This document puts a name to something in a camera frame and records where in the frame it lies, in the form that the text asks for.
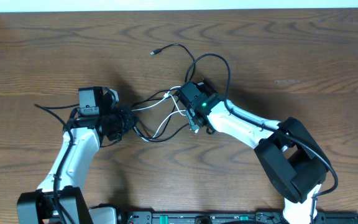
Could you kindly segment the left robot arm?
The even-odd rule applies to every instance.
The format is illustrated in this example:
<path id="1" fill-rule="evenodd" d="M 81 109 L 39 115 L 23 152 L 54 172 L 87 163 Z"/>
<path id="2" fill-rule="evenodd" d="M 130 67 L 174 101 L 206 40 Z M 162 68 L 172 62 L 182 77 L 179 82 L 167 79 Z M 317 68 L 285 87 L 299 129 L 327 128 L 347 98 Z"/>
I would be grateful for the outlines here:
<path id="1" fill-rule="evenodd" d="M 117 91 L 94 86 L 78 90 L 68 121 L 63 121 L 63 142 L 46 178 L 33 192 L 17 201 L 19 223 L 127 223 L 115 205 L 89 208 L 82 190 L 93 157 L 107 138 L 112 145 L 136 124 L 128 107 L 118 106 Z"/>

